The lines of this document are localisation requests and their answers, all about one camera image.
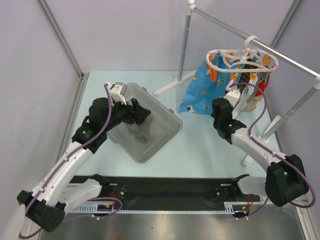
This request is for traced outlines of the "grey sock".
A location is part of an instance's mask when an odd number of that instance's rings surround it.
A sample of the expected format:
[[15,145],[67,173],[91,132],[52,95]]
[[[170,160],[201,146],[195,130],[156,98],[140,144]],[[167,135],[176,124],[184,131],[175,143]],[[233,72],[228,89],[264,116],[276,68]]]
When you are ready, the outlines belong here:
[[150,114],[144,123],[141,125],[138,124],[128,124],[126,123],[126,127],[130,134],[133,134],[135,139],[142,142],[147,143],[150,137],[150,128],[151,123],[154,121],[154,117]]

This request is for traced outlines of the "white black striped sock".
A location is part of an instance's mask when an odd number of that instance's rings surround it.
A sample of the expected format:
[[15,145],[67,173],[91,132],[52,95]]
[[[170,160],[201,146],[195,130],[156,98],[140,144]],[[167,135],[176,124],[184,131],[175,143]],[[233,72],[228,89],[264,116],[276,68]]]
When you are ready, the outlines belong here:
[[[230,81],[227,85],[227,87],[225,88],[225,94],[227,92],[229,92],[230,90],[238,90],[237,85],[236,86],[230,86]],[[242,110],[243,105],[245,104],[245,102],[247,101],[247,99],[249,98],[249,94],[248,94],[248,88],[245,86],[243,92],[241,93],[240,99],[237,103],[237,105],[235,107],[232,107],[232,117],[233,119],[235,119],[237,117],[237,115],[240,113],[240,111]]]

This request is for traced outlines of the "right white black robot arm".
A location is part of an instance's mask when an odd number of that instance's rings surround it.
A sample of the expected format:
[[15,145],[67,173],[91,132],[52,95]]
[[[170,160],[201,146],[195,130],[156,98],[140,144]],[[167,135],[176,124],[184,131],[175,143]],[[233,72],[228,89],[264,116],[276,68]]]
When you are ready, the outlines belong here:
[[266,172],[265,183],[259,187],[262,193],[278,207],[308,193],[310,188],[301,158],[274,151],[259,138],[250,136],[247,126],[233,119],[232,111],[233,107],[227,99],[214,99],[213,127],[222,139],[244,151]]

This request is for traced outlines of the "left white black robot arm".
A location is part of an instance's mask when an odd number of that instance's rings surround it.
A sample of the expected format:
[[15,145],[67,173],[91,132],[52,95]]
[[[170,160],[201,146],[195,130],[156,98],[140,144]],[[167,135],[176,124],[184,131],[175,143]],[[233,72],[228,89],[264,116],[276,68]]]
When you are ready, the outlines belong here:
[[26,217],[48,233],[54,231],[74,208],[91,199],[105,200],[112,188],[107,178],[94,174],[74,190],[65,188],[80,167],[107,140],[107,133],[121,123],[141,125],[151,114],[133,98],[121,103],[111,97],[97,98],[88,115],[71,138],[71,142],[54,168],[32,191],[21,191],[20,205],[26,206]]

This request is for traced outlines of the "white round clip hanger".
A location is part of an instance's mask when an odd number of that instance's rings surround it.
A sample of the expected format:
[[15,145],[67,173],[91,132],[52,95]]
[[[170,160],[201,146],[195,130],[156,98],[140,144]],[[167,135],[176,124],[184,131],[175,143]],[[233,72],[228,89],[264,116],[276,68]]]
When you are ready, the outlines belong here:
[[[267,73],[279,66],[278,59],[265,50],[252,48],[258,37],[251,35],[243,43],[242,49],[215,49],[206,54],[206,64],[221,73]],[[256,66],[256,69],[243,69],[244,65]]]

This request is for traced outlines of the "clear grey plastic bin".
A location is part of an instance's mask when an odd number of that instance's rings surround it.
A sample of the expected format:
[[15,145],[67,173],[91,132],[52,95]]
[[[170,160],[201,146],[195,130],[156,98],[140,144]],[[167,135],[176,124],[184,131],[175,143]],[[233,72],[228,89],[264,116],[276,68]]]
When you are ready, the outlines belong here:
[[138,163],[145,163],[169,142],[183,127],[182,121],[136,83],[107,83],[113,106],[120,104],[141,110],[112,127],[107,137],[119,144]]

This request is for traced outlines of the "blue cartoon print sock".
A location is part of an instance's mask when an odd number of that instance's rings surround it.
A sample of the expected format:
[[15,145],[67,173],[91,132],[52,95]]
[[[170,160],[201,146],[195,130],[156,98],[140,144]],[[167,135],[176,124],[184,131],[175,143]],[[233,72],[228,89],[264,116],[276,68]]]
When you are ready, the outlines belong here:
[[211,115],[213,113],[212,101],[226,95],[226,87],[236,76],[235,81],[240,81],[241,73],[217,72],[212,79],[210,67],[204,60],[197,68],[192,77],[182,103],[179,113],[193,113],[197,115]]

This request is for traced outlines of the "orange clothes clip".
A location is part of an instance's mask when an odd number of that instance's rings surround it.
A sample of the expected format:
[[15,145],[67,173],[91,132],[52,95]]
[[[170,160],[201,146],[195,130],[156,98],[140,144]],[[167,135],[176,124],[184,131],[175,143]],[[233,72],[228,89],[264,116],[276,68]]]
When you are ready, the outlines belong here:
[[238,72],[231,72],[230,73],[230,83],[229,83],[230,86],[233,86],[237,83],[238,76],[239,76]]
[[209,76],[211,81],[215,83],[217,81],[218,71],[215,70],[214,68],[211,68],[208,64],[206,65],[206,69],[207,69],[207,76]]

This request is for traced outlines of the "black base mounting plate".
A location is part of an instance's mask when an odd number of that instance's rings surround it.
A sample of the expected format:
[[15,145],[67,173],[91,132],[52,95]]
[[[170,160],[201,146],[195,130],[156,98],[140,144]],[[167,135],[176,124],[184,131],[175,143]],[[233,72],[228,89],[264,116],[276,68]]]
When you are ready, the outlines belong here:
[[227,202],[250,205],[255,194],[244,194],[236,178],[108,176],[110,189],[124,211],[221,211]]

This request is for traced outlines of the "brown striped sock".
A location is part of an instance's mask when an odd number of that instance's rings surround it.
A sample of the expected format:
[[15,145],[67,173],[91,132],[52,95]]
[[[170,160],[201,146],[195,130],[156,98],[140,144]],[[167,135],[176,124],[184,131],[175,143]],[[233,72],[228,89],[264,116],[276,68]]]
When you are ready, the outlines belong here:
[[[246,70],[252,70],[252,69],[256,69],[257,67],[251,64],[245,64],[243,69]],[[243,72],[240,76],[240,79],[238,81],[239,83],[249,83],[250,82],[250,72]],[[240,93],[242,93],[245,89],[245,85],[238,85],[237,88],[240,91]]]

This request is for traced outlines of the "beige sock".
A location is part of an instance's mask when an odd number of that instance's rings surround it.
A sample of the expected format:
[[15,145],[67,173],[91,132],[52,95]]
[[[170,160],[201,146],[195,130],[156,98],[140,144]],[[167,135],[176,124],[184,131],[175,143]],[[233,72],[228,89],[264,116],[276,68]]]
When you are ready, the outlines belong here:
[[253,97],[248,104],[246,105],[246,107],[242,110],[243,113],[251,113],[253,112],[256,107],[257,107],[257,103],[260,102],[263,99],[262,95],[259,96],[255,96]]

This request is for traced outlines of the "white metal drying rack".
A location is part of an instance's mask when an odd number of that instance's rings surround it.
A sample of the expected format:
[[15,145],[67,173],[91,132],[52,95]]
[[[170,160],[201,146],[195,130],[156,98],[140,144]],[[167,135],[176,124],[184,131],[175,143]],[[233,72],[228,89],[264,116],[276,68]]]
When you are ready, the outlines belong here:
[[184,81],[192,78],[195,75],[195,71],[192,71],[186,75],[183,75],[183,66],[185,62],[186,50],[187,50],[187,42],[188,42],[188,35],[189,35],[189,28],[191,23],[191,16],[192,13],[197,13],[200,16],[208,19],[209,21],[217,24],[218,26],[224,28],[225,30],[235,34],[236,36],[244,39],[243,48],[245,53],[249,53],[250,45],[257,46],[261,51],[266,51],[271,57],[277,57],[288,64],[308,73],[311,76],[315,77],[315,83],[313,87],[283,116],[277,116],[275,120],[271,122],[269,127],[266,131],[260,136],[260,139],[267,143],[269,137],[274,134],[280,126],[282,126],[303,104],[305,104],[317,91],[320,90],[320,75],[315,71],[305,67],[304,65],[297,63],[296,61],[290,59],[289,57],[277,52],[270,46],[262,43],[258,37],[255,35],[247,35],[246,33],[242,32],[241,30],[237,29],[234,26],[227,24],[226,22],[218,19],[217,17],[206,13],[204,10],[201,10],[199,7],[195,5],[193,0],[189,0],[187,2],[187,14],[186,14],[186,21],[184,27],[184,36],[182,40],[182,50],[180,54],[180,61],[178,67],[178,76],[174,79],[173,82],[155,90],[153,94],[155,96],[159,96],[160,94],[172,89],[175,86],[182,84]]

